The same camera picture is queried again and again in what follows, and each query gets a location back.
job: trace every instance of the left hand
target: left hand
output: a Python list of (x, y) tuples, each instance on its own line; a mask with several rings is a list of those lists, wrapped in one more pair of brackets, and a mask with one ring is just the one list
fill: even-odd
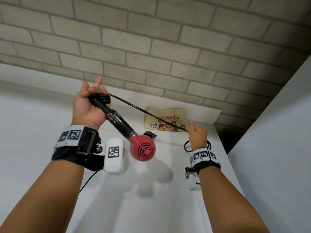
[(71, 125), (84, 125), (95, 130), (106, 121), (105, 113), (91, 104), (88, 96), (95, 93), (108, 94), (106, 88), (101, 86), (102, 76), (98, 76), (93, 87), (90, 87), (86, 81), (82, 81), (83, 86), (73, 102), (73, 114)]

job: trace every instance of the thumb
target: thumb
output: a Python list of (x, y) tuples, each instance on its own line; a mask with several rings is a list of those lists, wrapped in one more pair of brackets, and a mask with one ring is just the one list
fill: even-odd
[(193, 121), (190, 121), (188, 130), (189, 131), (195, 131), (195, 126), (194, 126), (194, 122)]

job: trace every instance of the white wall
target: white wall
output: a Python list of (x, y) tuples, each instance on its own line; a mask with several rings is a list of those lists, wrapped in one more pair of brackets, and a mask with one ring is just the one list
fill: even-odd
[[(49, 163), (57, 137), (71, 122), (73, 99), (0, 81), (0, 224)], [(121, 105), (113, 108), (139, 134), (146, 131), (143, 113)], [(241, 191), (214, 126), (197, 124), (208, 131), (223, 173)], [(124, 173), (101, 171), (91, 179), (79, 195), (68, 233), (211, 232), (202, 194), (186, 187), (189, 155), (183, 144), (188, 134), (154, 132), (157, 152), (151, 161), (139, 162), (126, 154)], [(108, 122), (99, 134), (103, 144), (111, 137), (122, 138)], [(91, 174), (86, 170), (82, 184)]]
[(228, 154), (272, 233), (311, 232), (311, 57)]

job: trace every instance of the brick wall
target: brick wall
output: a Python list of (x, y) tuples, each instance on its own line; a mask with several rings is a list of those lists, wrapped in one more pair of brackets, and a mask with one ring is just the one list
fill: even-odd
[(244, 132), (311, 51), (311, 0), (0, 0), (0, 61), (222, 109)]

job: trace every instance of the white tracking device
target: white tracking device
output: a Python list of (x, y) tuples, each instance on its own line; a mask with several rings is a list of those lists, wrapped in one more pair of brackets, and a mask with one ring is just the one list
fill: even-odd
[(105, 172), (123, 172), (124, 170), (124, 141), (120, 138), (110, 138), (105, 154)]

